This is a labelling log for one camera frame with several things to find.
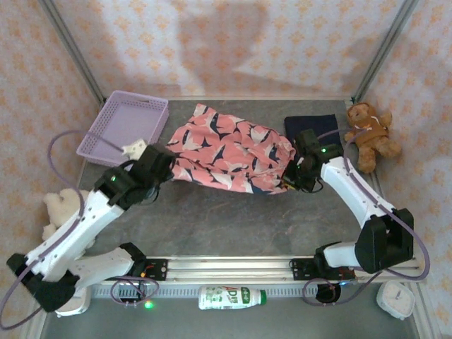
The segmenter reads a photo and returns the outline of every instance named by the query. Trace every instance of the green bottle cap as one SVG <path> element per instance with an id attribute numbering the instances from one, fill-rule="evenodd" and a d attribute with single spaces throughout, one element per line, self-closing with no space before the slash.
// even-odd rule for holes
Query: green bottle cap
<path id="1" fill-rule="evenodd" d="M 267 293 L 264 290 L 261 290 L 261 303 L 260 305 L 265 305 L 267 303 Z"/>

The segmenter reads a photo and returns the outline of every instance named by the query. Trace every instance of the navy blue cloth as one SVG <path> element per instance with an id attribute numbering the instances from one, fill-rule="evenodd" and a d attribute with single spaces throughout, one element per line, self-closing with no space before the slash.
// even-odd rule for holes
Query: navy blue cloth
<path id="1" fill-rule="evenodd" d="M 338 129 L 338 121 L 334 114 L 331 115 L 315 115 L 315 116 L 300 116 L 300 117 L 286 117 L 284 119 L 285 136 L 295 147 L 295 136 L 306 129 L 314 130 L 316 136 L 323 133 Z M 331 134 L 319 140 L 321 145 L 330 145 L 335 143 L 342 148 L 340 143 L 339 133 Z"/>

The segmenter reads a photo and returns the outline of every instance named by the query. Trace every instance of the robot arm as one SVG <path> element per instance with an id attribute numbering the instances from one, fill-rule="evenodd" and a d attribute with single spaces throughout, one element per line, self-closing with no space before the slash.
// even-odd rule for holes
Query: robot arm
<path id="1" fill-rule="evenodd" d="M 337 145 L 320 146 L 312 130 L 301 132 L 295 139 L 295 147 L 303 159 L 299 165 L 292 162 L 287 166 L 283 175 L 285 183 L 294 189 L 312 192 L 316 181 L 322 179 L 344 200 L 361 228 L 356 242 L 338 242 L 317 249 L 318 262 L 323 270 L 344 266 L 360 267 L 368 273 L 375 273 L 412 258 L 412 236 L 379 206 L 390 210 L 413 228 L 413 216 L 407 209 L 396 210 L 380 197 L 348 160 L 349 173 L 342 149 Z"/>
<path id="2" fill-rule="evenodd" d="M 36 249 L 26 256 L 14 254 L 8 260 L 8 266 L 17 276 L 38 261 L 22 283 L 45 311 L 55 311 L 65 305 L 78 288 L 115 276 L 139 276 L 143 272 L 146 257 L 131 243 L 122 244 L 101 256 L 75 260 L 108 224 L 132 205 L 153 196 L 160 184 L 172 177 L 174 155 L 164 148 L 159 150 L 148 145 L 131 158 L 137 160 L 129 160 L 104 172 L 88 195 L 77 227 L 44 258 L 40 258 L 41 253 L 61 241 L 79 218 L 78 211 Z"/>

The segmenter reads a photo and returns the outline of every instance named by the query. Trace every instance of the orange patterned wallpaper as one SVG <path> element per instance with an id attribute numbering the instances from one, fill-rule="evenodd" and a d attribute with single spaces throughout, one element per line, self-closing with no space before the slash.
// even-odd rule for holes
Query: orange patterned wallpaper
<path id="1" fill-rule="evenodd" d="M 445 335 L 452 335 L 451 18 L 449 0 L 420 1 L 367 95 L 393 113 L 404 153 L 381 161 L 379 176 L 388 198 L 412 211 L 429 249 L 427 286 Z"/>
<path id="2" fill-rule="evenodd" d="M 42 196 L 63 186 L 46 161 L 50 138 L 69 128 L 89 128 L 97 103 L 36 0 L 0 3 L 0 295 L 13 282 L 6 266 L 14 252 L 27 253 L 49 223 Z M 67 137 L 54 151 L 57 167 L 76 179 L 80 139 Z M 12 324 L 26 315 L 32 298 L 24 288 L 4 314 Z M 0 333 L 18 338 L 18 331 Z"/>
<path id="3" fill-rule="evenodd" d="M 56 0 L 104 95 L 341 96 L 403 0 Z"/>

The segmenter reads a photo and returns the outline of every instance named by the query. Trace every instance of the bird print fabric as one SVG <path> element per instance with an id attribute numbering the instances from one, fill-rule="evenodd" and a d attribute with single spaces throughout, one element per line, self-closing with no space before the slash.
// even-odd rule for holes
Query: bird print fabric
<path id="1" fill-rule="evenodd" d="M 167 144 L 174 180 L 252 194 L 287 191 L 281 176 L 295 149 L 277 131 L 197 104 Z"/>

